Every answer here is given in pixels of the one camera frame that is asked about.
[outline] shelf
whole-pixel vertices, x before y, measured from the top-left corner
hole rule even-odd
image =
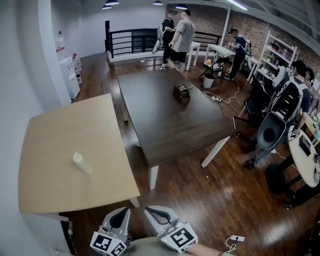
[[[261,69],[257,69],[257,71],[263,76],[265,76],[266,78],[268,78],[269,80],[273,81],[273,79],[270,76],[268,76],[266,73],[264,73]]]
[[[290,64],[290,61],[287,60],[285,57],[283,57],[280,53],[276,52],[274,49],[272,49],[272,47],[270,45],[268,45],[266,47],[267,50],[269,50],[270,52],[274,53],[275,55],[279,56],[281,59],[283,59],[285,62],[287,62],[288,64]]]
[[[266,60],[265,58],[261,59],[262,61],[264,61],[265,63],[267,63],[268,65],[270,65],[271,67],[273,67],[275,70],[278,69],[278,67],[274,64],[272,64],[269,60]]]
[[[278,41],[279,43],[283,44],[285,47],[289,48],[291,51],[293,51],[293,52],[295,51],[295,48],[294,48],[294,47],[289,46],[289,45],[286,44],[284,41],[281,41],[279,38],[276,38],[276,37],[273,36],[273,35],[270,35],[269,37],[272,38],[272,39],[274,39],[274,40],[276,40],[276,41]]]

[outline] wooden floor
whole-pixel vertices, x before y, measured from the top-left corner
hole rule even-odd
[[[198,76],[204,71],[199,59],[197,66],[191,67],[184,75],[201,88]],[[182,218],[189,221],[199,237],[199,242],[215,249],[226,251],[225,240],[231,235],[245,237],[245,242],[237,244],[235,255],[246,256],[295,256],[299,255],[306,231],[313,225],[319,200],[311,199],[292,210],[282,208],[284,198],[272,194],[267,186],[264,170],[270,163],[280,163],[281,158],[269,155],[261,160],[254,170],[243,167],[251,155],[244,155],[240,145],[245,145],[237,137],[232,137],[214,160],[205,168],[200,163],[214,145],[198,150],[187,156],[166,162],[159,167],[156,188],[149,191],[148,167],[130,121],[122,119],[120,90],[117,76],[141,71],[158,70],[162,61],[147,59],[107,63],[104,53],[82,59],[82,84],[76,101],[103,94],[112,94],[119,129],[123,138],[130,166],[141,196],[141,208],[133,208],[129,201],[66,212],[65,216],[73,221],[73,244],[78,256],[95,255],[90,248],[94,231],[102,224],[109,212],[120,207],[131,208],[129,233],[133,239],[154,236],[155,233],[144,216],[143,208],[161,205],[173,208]],[[225,115],[239,114],[244,99],[250,94],[251,85],[246,76],[237,77],[240,92],[230,104],[221,103]],[[218,81],[212,91],[223,98],[233,96],[236,82]],[[285,145],[277,148],[283,157],[289,155]],[[297,171],[290,167],[286,176],[295,177]]]

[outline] black railing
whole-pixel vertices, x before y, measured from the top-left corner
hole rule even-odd
[[[110,51],[111,57],[122,54],[152,52],[157,41],[156,28],[140,28],[106,31],[105,51]],[[207,44],[218,45],[221,35],[195,32],[194,41],[201,43],[200,51],[207,50]]]

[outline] white cable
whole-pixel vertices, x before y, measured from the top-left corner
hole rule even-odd
[[[275,152],[279,155],[279,157],[285,159],[285,158],[284,158],[283,156],[281,156],[277,151],[275,151]]]
[[[231,99],[235,99],[235,98],[237,97],[237,93],[240,91],[239,83],[238,83],[237,80],[235,80],[235,81],[236,81],[236,83],[237,83],[236,88],[238,89],[238,91],[235,92],[234,97],[229,98],[228,102],[226,102],[226,101],[223,100],[220,96],[214,94],[214,93],[211,92],[211,91],[204,91],[203,93],[204,93],[204,95],[205,95],[209,100],[211,100],[211,101],[214,100],[213,97],[212,97],[212,96],[208,96],[207,94],[212,94],[212,95],[214,95],[214,96],[217,96],[222,102],[224,102],[224,103],[226,103],[226,104],[230,104],[230,100],[231,100]]]
[[[224,252],[225,254],[229,254],[229,253],[231,253],[231,252],[233,252],[233,251],[235,251],[235,250],[237,249],[237,248],[236,248],[237,246],[236,246],[235,243],[232,244],[231,246],[229,246],[229,245],[227,244],[227,242],[228,242],[229,239],[231,239],[231,237],[229,237],[229,238],[225,241],[225,245],[229,247],[229,250],[227,250],[227,251]]]

